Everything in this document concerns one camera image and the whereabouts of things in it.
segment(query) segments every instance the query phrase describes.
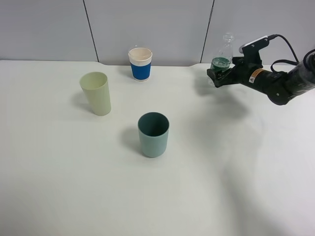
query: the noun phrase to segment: white table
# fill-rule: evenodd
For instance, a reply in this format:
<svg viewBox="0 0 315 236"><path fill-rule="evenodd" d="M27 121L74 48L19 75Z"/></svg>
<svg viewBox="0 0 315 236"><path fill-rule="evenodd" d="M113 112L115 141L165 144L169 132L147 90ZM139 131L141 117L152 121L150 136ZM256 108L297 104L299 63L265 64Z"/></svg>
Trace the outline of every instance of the white table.
<svg viewBox="0 0 315 236"><path fill-rule="evenodd" d="M277 106L209 87L208 67L137 82L129 66L0 61L0 235L315 235L315 91ZM79 86L91 71L109 78L104 117ZM154 159L137 133L150 111L170 120Z"/></svg>

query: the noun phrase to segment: orange label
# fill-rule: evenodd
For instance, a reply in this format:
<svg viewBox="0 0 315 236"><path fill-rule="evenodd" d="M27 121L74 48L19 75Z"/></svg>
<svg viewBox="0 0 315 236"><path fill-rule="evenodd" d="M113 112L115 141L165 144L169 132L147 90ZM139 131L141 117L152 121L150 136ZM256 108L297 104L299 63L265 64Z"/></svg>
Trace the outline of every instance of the orange label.
<svg viewBox="0 0 315 236"><path fill-rule="evenodd" d="M254 71L250 77L249 82L253 84L255 82L257 75L259 75L261 71L264 71L264 69L257 69L256 71Z"/></svg>

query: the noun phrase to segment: cup rim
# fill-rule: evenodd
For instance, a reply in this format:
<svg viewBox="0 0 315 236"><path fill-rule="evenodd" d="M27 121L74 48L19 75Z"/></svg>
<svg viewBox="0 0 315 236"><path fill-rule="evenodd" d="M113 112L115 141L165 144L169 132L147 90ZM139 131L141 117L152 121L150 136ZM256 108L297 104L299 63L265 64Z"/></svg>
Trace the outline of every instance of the cup rim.
<svg viewBox="0 0 315 236"><path fill-rule="evenodd" d="M147 134L145 134L145 133L143 133L143 132L141 131L141 129L140 129L140 127L139 127L139 123L140 123L141 118L144 117L145 115L151 114L151 113L159 114L159 115L162 115L163 117L166 118L168 127L167 127L167 130L166 130L164 133L162 133L162 134L160 134L160 135L157 135L157 136L150 136L150 135L147 135ZM164 134L166 134L166 133L168 132L168 130L169 130L169 120L168 120L168 118L167 118L165 115L163 115L163 114L160 113L160 112L148 112L148 113L146 113L146 114L143 114L143 115L139 118L139 120L138 120L138 130L139 130L139 132L141 132L142 134L144 134L144 135L147 136L147 137L150 137L150 138L157 138L157 137L160 137L160 136L162 136L162 135L164 135Z"/></svg>
<svg viewBox="0 0 315 236"><path fill-rule="evenodd" d="M85 76L90 75L90 74L102 74L102 75L104 75L104 76L105 76L105 83L104 83L103 85L97 87L97 88L85 88L84 86L82 86L81 82L83 81L83 79L84 79ZM108 83L108 77L107 77L107 75L105 75L104 73L99 72L99 71L93 71L93 72L89 72L89 73L85 74L84 76L81 77L80 82L79 82L81 88L83 88L83 89L85 89L85 90L96 90L96 89L99 89L99 88L105 86L107 83Z"/></svg>
<svg viewBox="0 0 315 236"><path fill-rule="evenodd" d="M133 51L133 50L135 50L135 49L146 49L146 50L148 50L149 52L148 52L147 55L138 57L138 58L146 58L146 59L134 59L134 58L133 58L134 55L132 55L131 51ZM151 51L150 49L148 49L148 48L139 47L139 48L132 48L132 49L130 49L129 52L128 52L128 55L129 55L129 57L132 58L133 60L136 60L136 61L146 61L146 60L149 60L150 58L152 58L153 53L152 53L152 51Z"/></svg>

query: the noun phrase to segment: wall seam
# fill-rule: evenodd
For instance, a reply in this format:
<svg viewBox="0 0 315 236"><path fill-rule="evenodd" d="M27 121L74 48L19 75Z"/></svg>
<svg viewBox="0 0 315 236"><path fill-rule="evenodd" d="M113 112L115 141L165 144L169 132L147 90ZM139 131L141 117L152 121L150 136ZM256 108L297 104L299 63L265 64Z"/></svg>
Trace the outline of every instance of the wall seam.
<svg viewBox="0 0 315 236"><path fill-rule="evenodd" d="M93 41L93 45L94 45L96 58L97 58L97 61L99 62L98 54L97 54L97 50L96 50L96 45L95 45L95 41L94 41L94 37L93 37L93 33L92 33L92 28L91 28L91 24L90 24L90 20L89 20L89 15L88 15L87 7L85 5L85 1L84 0L83 0L83 5L84 5L85 13L87 15L88 23L89 23L89 28L90 28L90 32L91 32L91 37L92 37L92 41Z"/></svg>
<svg viewBox="0 0 315 236"><path fill-rule="evenodd" d="M210 16L209 16L209 22L208 22L206 37L205 37L205 41L204 41L204 43L203 43L203 48L202 48L200 63L202 63L202 57L203 57L203 53L204 53L204 51L205 51L205 46L206 46L206 41L207 41L207 36L208 36L208 31L209 31L209 26L210 26L210 21L211 21L211 17L212 17L212 12L213 12L214 5L215 5L215 0L213 0L213 2L212 2L212 7L211 7Z"/></svg>

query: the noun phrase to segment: paper cup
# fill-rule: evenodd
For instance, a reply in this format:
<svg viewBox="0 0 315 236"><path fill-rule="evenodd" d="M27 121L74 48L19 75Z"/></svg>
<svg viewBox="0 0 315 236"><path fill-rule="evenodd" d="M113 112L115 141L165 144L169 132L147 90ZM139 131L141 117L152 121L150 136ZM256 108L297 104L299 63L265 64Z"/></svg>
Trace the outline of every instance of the paper cup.
<svg viewBox="0 0 315 236"><path fill-rule="evenodd" d="M135 80L147 80L150 76L152 52L147 48L133 48L129 51L129 59Z"/></svg>
<svg viewBox="0 0 315 236"><path fill-rule="evenodd" d="M138 121L142 152L148 157L161 156L167 146L169 121L157 112L144 114Z"/></svg>
<svg viewBox="0 0 315 236"><path fill-rule="evenodd" d="M80 79L80 86L97 116L107 115L111 111L107 76L101 72L92 72Z"/></svg>

